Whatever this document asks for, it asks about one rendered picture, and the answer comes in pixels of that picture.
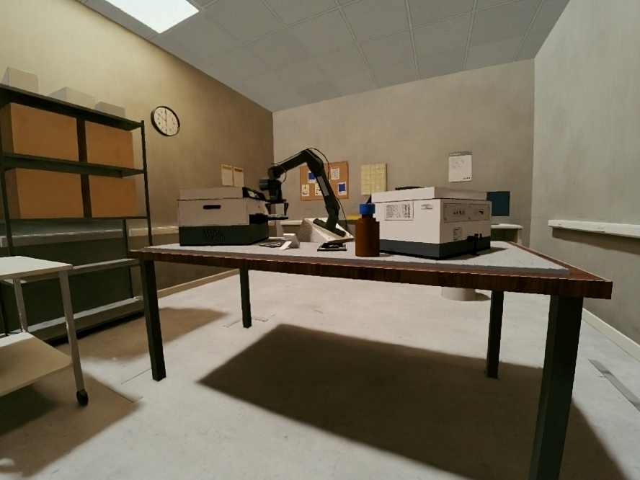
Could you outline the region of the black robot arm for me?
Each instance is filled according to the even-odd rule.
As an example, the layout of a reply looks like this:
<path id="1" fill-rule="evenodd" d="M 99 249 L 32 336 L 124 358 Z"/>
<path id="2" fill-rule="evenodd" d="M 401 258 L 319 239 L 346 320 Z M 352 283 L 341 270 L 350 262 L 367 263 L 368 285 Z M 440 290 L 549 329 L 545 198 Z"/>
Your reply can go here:
<path id="1" fill-rule="evenodd" d="M 281 190 L 281 184 L 280 184 L 281 181 L 278 180 L 280 178 L 280 175 L 284 174 L 285 171 L 289 171 L 305 162 L 307 163 L 308 168 L 311 170 L 311 173 L 314 174 L 316 181 L 318 182 L 319 188 L 324 197 L 324 202 L 326 204 L 325 206 L 326 211 L 329 214 L 326 222 L 318 218 L 315 218 L 313 220 L 313 223 L 316 224 L 317 226 L 325 228 L 328 231 L 331 231 L 332 233 L 338 236 L 344 237 L 346 232 L 339 228 L 336 228 L 337 222 L 339 220 L 338 216 L 339 216 L 340 206 L 339 206 L 338 200 L 336 200 L 332 192 L 332 189 L 329 185 L 329 181 L 326 177 L 326 172 L 323 169 L 325 168 L 324 162 L 311 149 L 302 150 L 301 153 L 299 153 L 298 155 L 278 164 L 282 168 L 278 165 L 275 165 L 269 168 L 267 170 L 267 175 L 269 175 L 270 179 L 269 178 L 259 179 L 259 189 L 261 191 L 268 191 L 268 189 L 271 189 L 271 185 L 272 185 L 272 190 L 269 190 L 270 199 L 271 200 L 282 199 L 283 191 Z M 271 180 L 275 180 L 275 181 L 271 181 Z M 275 188 L 276 188 L 276 191 L 275 191 Z"/>

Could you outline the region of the brown bottle with blue cap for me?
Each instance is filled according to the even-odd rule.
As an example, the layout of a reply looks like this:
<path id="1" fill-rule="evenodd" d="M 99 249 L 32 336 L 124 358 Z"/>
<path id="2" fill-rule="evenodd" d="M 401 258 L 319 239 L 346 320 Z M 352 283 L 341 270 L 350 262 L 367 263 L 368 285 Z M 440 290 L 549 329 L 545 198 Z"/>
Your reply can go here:
<path id="1" fill-rule="evenodd" d="M 360 204 L 362 218 L 355 222 L 355 256 L 380 256 L 380 222 L 373 217 L 375 204 Z"/>

